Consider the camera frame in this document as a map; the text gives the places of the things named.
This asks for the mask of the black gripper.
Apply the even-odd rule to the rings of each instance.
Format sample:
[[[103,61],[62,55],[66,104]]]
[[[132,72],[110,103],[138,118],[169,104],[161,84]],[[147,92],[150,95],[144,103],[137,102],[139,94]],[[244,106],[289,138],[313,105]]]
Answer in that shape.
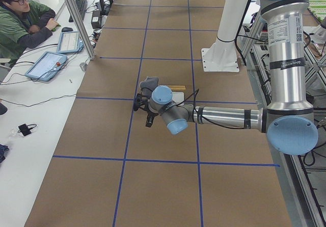
[[[146,119],[146,127],[150,128],[153,125],[154,119],[158,116],[157,112],[152,112],[150,109],[147,110],[147,119]]]

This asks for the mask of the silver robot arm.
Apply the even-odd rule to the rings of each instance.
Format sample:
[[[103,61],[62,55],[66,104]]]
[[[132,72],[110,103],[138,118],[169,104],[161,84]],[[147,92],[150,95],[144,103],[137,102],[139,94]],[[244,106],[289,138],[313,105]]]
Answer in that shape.
[[[172,90],[157,77],[140,83],[139,99],[145,103],[146,125],[160,116],[172,134],[185,130],[190,122],[214,124],[227,129],[255,129],[267,136],[269,145],[288,155],[303,155],[315,148],[318,129],[313,106],[306,99],[305,46],[302,14],[309,0],[260,0],[260,15],[267,23],[271,101],[256,110],[198,106],[176,103]],[[202,49],[205,71],[236,70],[235,24],[246,12],[245,0],[226,0],[215,43]]]

